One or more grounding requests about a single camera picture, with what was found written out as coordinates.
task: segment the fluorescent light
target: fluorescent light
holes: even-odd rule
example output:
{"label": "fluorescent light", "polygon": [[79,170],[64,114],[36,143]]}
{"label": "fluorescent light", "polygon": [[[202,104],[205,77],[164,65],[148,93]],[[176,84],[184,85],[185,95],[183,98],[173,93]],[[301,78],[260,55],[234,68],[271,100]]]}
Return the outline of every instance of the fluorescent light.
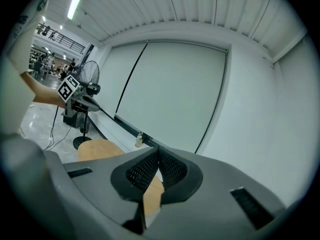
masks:
{"label": "fluorescent light", "polygon": [[72,20],[80,0],[72,0],[68,11],[68,19]]}

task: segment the wooden stool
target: wooden stool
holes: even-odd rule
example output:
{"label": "wooden stool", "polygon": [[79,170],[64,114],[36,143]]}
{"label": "wooden stool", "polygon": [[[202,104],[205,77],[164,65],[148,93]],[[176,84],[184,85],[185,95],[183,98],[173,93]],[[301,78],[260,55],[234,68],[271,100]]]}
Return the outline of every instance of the wooden stool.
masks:
{"label": "wooden stool", "polygon": [[[124,152],[113,142],[106,139],[88,140],[78,148],[78,161],[97,160],[123,155]],[[164,186],[155,175],[143,195],[143,208],[146,216],[154,213],[160,207],[161,194]]]}

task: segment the ceiling panel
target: ceiling panel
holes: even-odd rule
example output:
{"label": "ceiling panel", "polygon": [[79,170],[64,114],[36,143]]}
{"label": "ceiling panel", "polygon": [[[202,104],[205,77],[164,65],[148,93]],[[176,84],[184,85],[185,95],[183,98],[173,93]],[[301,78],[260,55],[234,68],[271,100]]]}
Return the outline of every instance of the ceiling panel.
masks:
{"label": "ceiling panel", "polygon": [[[46,16],[57,23],[68,21],[70,2],[49,0]],[[251,38],[274,56],[304,28],[286,0],[81,0],[68,26],[103,42],[132,28],[168,21],[221,26]]]}

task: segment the glass railing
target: glass railing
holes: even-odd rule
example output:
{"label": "glass railing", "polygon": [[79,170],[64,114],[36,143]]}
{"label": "glass railing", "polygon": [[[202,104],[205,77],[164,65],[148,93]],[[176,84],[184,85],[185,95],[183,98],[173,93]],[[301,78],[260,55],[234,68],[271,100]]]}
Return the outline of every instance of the glass railing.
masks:
{"label": "glass railing", "polygon": [[70,50],[74,50],[77,53],[82,53],[84,50],[84,46],[80,43],[73,41],[72,39],[66,37],[65,35],[59,33],[56,30],[53,30],[48,25],[44,25],[39,23],[38,27],[35,30],[35,33],[41,36],[44,36],[54,42],[58,42],[59,44],[68,47]]}

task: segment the tiled floor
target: tiled floor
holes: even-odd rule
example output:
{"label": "tiled floor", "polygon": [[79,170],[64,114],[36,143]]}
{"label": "tiled floor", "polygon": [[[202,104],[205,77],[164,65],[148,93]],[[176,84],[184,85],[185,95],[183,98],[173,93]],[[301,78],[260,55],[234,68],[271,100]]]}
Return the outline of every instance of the tiled floor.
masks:
{"label": "tiled floor", "polygon": [[[58,76],[55,75],[48,75],[47,79],[41,80],[40,82],[53,89],[58,88],[61,83],[58,80]],[[29,107],[25,114],[21,129],[26,138],[36,142],[41,148],[45,149],[50,142],[50,132],[57,106],[36,102],[33,102],[32,104],[34,106]],[[53,129],[54,144],[62,140],[70,129],[69,125],[63,123],[62,112],[63,109],[59,108]],[[80,129],[72,127],[65,140],[61,141],[52,149],[52,151],[58,153],[62,163],[77,161],[78,152],[73,146],[73,140],[78,136],[82,136]],[[89,132],[86,136],[93,140],[102,139],[101,135],[92,125],[90,125]]]}

